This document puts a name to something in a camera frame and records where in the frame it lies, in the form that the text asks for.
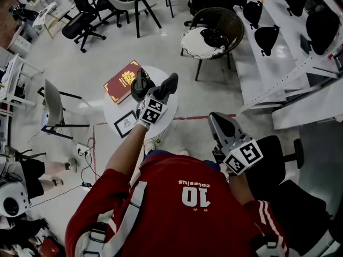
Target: white stripe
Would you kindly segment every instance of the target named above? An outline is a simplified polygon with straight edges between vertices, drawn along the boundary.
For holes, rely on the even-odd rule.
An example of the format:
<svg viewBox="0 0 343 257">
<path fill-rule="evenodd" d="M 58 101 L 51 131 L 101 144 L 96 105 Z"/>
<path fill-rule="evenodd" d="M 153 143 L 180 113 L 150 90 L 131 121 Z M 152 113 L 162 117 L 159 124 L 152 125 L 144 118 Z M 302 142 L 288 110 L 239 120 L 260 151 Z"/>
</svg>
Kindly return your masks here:
<svg viewBox="0 0 343 257">
<path fill-rule="evenodd" d="M 266 224 L 266 219 L 264 218 L 264 215 L 263 215 L 263 202 L 262 201 L 259 201 L 259 217 L 261 218 L 261 222 L 263 224 Z"/>
<path fill-rule="evenodd" d="M 278 232 L 276 226 L 274 225 L 274 222 L 273 222 L 272 218 L 270 217 L 270 214 L 269 214 L 269 212 L 267 210 L 268 203 L 266 201 L 263 201 L 263 202 L 265 202 L 265 204 L 266 204 L 265 207 L 264 207 L 264 212 L 265 212 L 265 214 L 267 216 L 269 224 L 270 224 L 272 230 L 275 232 L 275 234 L 279 237 L 278 244 L 282 247 L 282 243 L 284 242 L 284 238 L 280 235 L 280 233 Z M 287 251 L 287 246 L 284 246 L 283 249 L 284 249 L 284 252 L 286 252 Z"/>
<path fill-rule="evenodd" d="M 117 233 L 117 225 L 115 222 L 113 222 L 112 218 L 110 218 L 107 223 L 111 227 L 111 229 L 113 230 L 114 234 L 116 234 Z"/>
</svg>

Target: white floor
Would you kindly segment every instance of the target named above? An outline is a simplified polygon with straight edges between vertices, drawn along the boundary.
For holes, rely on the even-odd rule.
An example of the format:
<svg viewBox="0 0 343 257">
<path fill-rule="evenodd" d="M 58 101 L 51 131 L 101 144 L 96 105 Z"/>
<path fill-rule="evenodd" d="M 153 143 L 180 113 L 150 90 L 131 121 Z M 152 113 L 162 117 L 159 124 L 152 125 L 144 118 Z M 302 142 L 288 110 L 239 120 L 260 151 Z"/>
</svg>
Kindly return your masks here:
<svg viewBox="0 0 343 257">
<path fill-rule="evenodd" d="M 122 16 L 122 28 L 116 27 L 115 17 L 110 19 L 109 25 L 99 27 L 96 32 L 105 35 L 107 39 L 103 41 L 89 38 L 85 45 L 87 49 L 85 54 L 79 50 L 80 44 L 76 45 L 62 35 L 63 24 L 51 29 L 52 34 L 55 35 L 54 39 L 51 39 L 46 32 L 37 39 L 26 59 L 44 69 L 44 73 L 36 75 L 31 81 L 23 80 L 26 83 L 28 98 L 37 102 L 37 105 L 26 110 L 15 110 L 11 126 L 11 145 L 14 148 L 21 151 L 33 149 L 33 153 L 46 152 L 47 156 L 43 156 L 42 161 L 65 162 L 68 157 L 73 156 L 79 159 L 81 169 L 87 166 L 84 158 L 77 156 L 72 141 L 39 132 L 43 100 L 36 91 L 46 78 L 59 90 L 80 95 L 93 106 L 89 108 L 76 99 L 63 96 L 62 102 L 67 109 L 66 123 L 91 125 L 89 128 L 74 128 L 71 131 L 64 128 L 63 133 L 71 132 L 75 143 L 87 144 L 89 137 L 95 138 L 92 166 L 98 174 L 101 174 L 109 157 L 122 142 L 122 139 L 106 124 L 102 111 L 102 100 L 105 96 L 103 85 L 133 59 L 141 65 L 155 66 L 168 74 L 178 73 L 177 117 L 206 116 L 212 111 L 238 113 L 239 107 L 243 105 L 240 84 L 237 73 L 227 69 L 225 57 L 204 61 L 199 81 L 195 82 L 198 61 L 187 55 L 180 56 L 180 38 L 188 30 L 183 23 L 192 18 L 187 7 L 188 0 L 171 0 L 174 19 L 165 5 L 165 0 L 157 1 L 157 5 L 152 9 L 162 29 L 158 29 L 151 16 L 141 14 L 139 39 L 136 37 L 133 15 L 128 25 L 125 17 Z M 270 114 L 248 111 L 237 116 L 236 119 L 255 139 L 277 134 L 285 154 L 294 151 L 293 140 L 299 136 L 297 129 L 274 131 Z M 158 148 L 175 153 L 187 148 L 196 158 L 213 160 L 214 145 L 207 119 L 176 119 L 165 132 Z M 293 169 L 293 164 L 287 165 L 288 171 Z M 32 205 L 81 185 L 80 173 L 81 170 L 76 174 L 62 172 L 59 176 L 63 178 L 65 185 L 33 199 Z M 83 178 L 86 182 L 95 182 L 95 175 L 90 169 L 84 171 Z M 77 187 L 58 198 L 32 207 L 30 211 L 34 217 L 45 217 L 52 231 L 63 242 L 67 223 L 86 193 L 82 187 Z"/>
</svg>

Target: wicker chair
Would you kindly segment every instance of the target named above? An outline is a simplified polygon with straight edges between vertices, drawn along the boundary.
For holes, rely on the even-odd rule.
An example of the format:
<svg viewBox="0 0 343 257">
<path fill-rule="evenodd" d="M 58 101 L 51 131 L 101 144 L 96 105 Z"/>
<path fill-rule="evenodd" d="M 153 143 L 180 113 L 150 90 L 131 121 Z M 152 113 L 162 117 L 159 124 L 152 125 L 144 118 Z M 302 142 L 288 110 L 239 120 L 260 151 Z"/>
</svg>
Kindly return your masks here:
<svg viewBox="0 0 343 257">
<path fill-rule="evenodd" d="M 28 149 L 28 150 L 26 150 L 24 152 L 19 152 L 15 148 L 12 148 L 10 146 L 5 146 L 5 154 L 7 156 L 13 157 L 14 160 L 17 161 L 17 162 L 21 162 L 21 161 L 25 161 L 25 160 L 30 160 L 30 159 L 36 158 L 38 156 L 46 155 L 47 154 L 46 152 L 44 152 L 44 153 L 38 153 L 38 154 L 34 154 L 34 155 L 24 155 L 24 153 L 31 152 L 31 151 L 32 151 L 32 149 Z"/>
<path fill-rule="evenodd" d="M 190 33 L 200 34 L 201 28 L 197 28 L 198 24 L 207 24 L 207 28 L 217 29 L 225 39 L 224 49 L 218 51 L 216 54 L 208 54 L 206 56 L 198 55 L 193 47 L 187 47 L 184 41 L 185 37 L 189 37 Z M 203 62 L 203 59 L 217 59 L 223 55 L 227 55 L 228 68 L 230 67 L 229 53 L 242 41 L 244 35 L 244 25 L 242 20 L 232 11 L 224 9 L 222 7 L 211 7 L 199 11 L 193 18 L 190 30 L 186 32 L 181 38 L 181 56 L 183 56 L 183 50 L 192 56 L 199 59 L 198 70 L 195 80 L 198 80 L 199 71 Z"/>
</svg>

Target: red jersey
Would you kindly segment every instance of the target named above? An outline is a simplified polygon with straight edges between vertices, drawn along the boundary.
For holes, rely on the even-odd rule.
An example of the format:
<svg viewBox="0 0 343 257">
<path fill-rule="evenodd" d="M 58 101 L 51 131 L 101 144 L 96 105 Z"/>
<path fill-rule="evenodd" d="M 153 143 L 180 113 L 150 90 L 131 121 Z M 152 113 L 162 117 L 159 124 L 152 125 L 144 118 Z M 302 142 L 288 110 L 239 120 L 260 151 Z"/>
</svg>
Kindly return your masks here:
<svg viewBox="0 0 343 257">
<path fill-rule="evenodd" d="M 68 257 L 80 236 L 92 229 L 99 214 L 113 210 L 107 239 L 119 229 L 138 181 L 147 182 L 135 224 L 121 256 L 256 256 L 251 240 L 268 235 L 288 255 L 286 239 L 269 203 L 242 206 L 225 176 L 204 162 L 181 155 L 154 155 L 140 166 L 129 190 L 129 178 L 106 170 L 71 218 L 65 235 Z"/>
</svg>

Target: round white table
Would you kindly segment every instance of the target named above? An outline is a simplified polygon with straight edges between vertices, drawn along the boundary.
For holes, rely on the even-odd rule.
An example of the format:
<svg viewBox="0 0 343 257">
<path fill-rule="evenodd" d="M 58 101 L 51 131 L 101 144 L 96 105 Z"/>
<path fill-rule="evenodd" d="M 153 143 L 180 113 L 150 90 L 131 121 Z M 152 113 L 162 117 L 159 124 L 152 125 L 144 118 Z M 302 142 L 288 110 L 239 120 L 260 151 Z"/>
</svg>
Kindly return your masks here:
<svg viewBox="0 0 343 257">
<path fill-rule="evenodd" d="M 142 66 L 142 68 L 149 74 L 151 80 L 156 86 L 160 86 L 161 83 L 169 76 L 162 70 L 153 66 Z M 169 96 L 167 103 L 167 111 L 165 115 L 158 121 L 156 125 L 150 125 L 149 131 L 145 135 L 145 139 L 151 139 L 162 133 L 172 122 L 175 117 L 178 104 L 177 91 L 175 94 Z M 119 135 L 114 123 L 122 118 L 124 115 L 133 110 L 136 113 L 137 101 L 135 101 L 131 95 L 129 95 L 123 102 L 116 104 L 113 102 L 108 93 L 105 94 L 103 101 L 103 112 L 107 124 L 111 129 Z"/>
</svg>

